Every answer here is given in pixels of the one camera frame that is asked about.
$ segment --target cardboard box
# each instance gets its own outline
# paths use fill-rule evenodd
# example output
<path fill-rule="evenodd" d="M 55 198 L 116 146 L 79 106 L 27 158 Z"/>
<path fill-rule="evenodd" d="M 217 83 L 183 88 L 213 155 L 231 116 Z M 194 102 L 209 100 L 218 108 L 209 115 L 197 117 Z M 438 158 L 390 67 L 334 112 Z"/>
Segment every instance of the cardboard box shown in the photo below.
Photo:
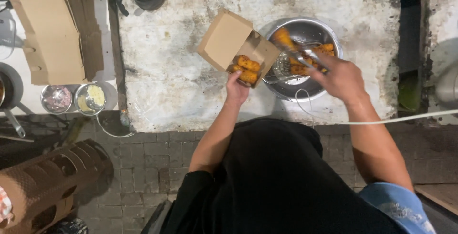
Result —
<path fill-rule="evenodd" d="M 216 15 L 198 46 L 198 53 L 218 71 L 231 73 L 238 56 L 248 56 L 260 64 L 255 88 L 280 55 L 275 45 L 253 30 L 253 23 L 222 9 Z"/>
<path fill-rule="evenodd" d="M 94 0 L 10 0 L 24 26 L 34 85 L 90 82 L 103 70 Z"/>

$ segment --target small metal bowl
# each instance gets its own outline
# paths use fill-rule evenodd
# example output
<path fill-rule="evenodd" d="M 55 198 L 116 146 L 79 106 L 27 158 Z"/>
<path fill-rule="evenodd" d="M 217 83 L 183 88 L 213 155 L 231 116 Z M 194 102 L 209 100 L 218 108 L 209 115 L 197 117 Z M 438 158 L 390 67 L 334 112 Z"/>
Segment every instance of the small metal bowl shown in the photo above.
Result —
<path fill-rule="evenodd" d="M 309 17 L 295 17 L 278 20 L 275 23 L 275 27 L 273 27 L 266 35 L 266 39 L 269 41 L 272 41 L 272 36 L 275 31 L 281 27 L 285 27 L 288 29 L 289 34 L 294 41 L 300 41 L 302 43 L 331 43 L 334 45 L 335 56 L 338 58 L 343 57 L 342 47 L 336 34 L 328 25 L 320 20 Z M 313 79 L 306 77 L 275 84 L 269 84 L 266 82 L 266 85 L 267 88 L 269 88 L 269 90 L 277 97 L 294 102 L 296 101 L 295 94 L 299 89 L 305 89 L 310 94 L 310 97 L 308 97 L 306 92 L 299 92 L 297 94 L 299 102 L 313 100 L 326 93 L 326 90 L 320 84 Z"/>
<path fill-rule="evenodd" d="M 66 99 L 69 99 L 70 102 L 68 103 L 68 106 L 59 106 L 57 104 L 51 105 L 47 101 L 59 101 L 65 99 L 63 95 L 65 95 L 65 90 L 67 89 L 68 92 L 70 93 L 69 97 Z M 50 114 L 63 114 L 66 111 L 68 111 L 72 107 L 72 102 L 73 102 L 73 93 L 72 91 L 65 85 L 47 85 L 43 88 L 41 91 L 40 95 L 40 102 L 43 108 L 49 112 Z"/>
<path fill-rule="evenodd" d="M 94 100 L 91 99 L 91 97 L 88 95 L 88 88 L 90 86 L 97 86 L 100 88 L 100 90 L 104 94 L 104 103 L 103 105 L 96 105 Z M 107 102 L 107 97 L 105 95 L 104 90 L 102 89 L 101 86 L 95 84 L 95 83 L 89 83 L 89 84 L 83 84 L 81 85 L 75 92 L 75 97 L 73 99 L 73 102 L 77 108 L 77 110 L 86 116 L 94 116 L 101 112 L 105 104 Z"/>

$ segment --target tiled floor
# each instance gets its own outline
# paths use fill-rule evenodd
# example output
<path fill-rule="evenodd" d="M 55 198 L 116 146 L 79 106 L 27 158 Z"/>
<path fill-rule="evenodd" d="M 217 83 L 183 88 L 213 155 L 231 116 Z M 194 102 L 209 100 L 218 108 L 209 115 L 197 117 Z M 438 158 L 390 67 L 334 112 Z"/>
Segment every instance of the tiled floor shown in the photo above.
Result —
<path fill-rule="evenodd" d="M 42 116 L 40 121 L 52 123 Z M 425 129 L 408 124 L 388 129 L 404 156 L 414 183 L 458 183 L 458 127 Z M 355 191 L 364 186 L 352 155 L 348 126 L 317 126 L 323 159 Z M 138 234 L 156 206 L 174 200 L 192 153 L 204 132 L 139 133 L 113 138 L 95 120 L 84 126 L 79 140 L 92 138 L 113 163 L 112 176 L 102 176 L 76 201 L 78 216 L 92 234 Z"/>

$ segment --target person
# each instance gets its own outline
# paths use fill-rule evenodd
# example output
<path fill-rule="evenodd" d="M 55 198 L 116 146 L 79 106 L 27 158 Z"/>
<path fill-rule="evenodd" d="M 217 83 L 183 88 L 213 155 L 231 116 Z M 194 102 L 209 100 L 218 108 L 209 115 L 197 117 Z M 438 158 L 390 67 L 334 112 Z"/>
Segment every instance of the person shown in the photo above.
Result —
<path fill-rule="evenodd" d="M 352 62 L 319 55 L 309 72 L 345 103 L 350 121 L 380 120 Z M 311 127 L 275 119 L 237 123 L 249 88 L 229 75 L 227 98 L 192 155 L 161 227 L 175 233 L 434 233 L 404 159 L 385 125 L 350 126 L 358 194 L 322 160 Z"/>

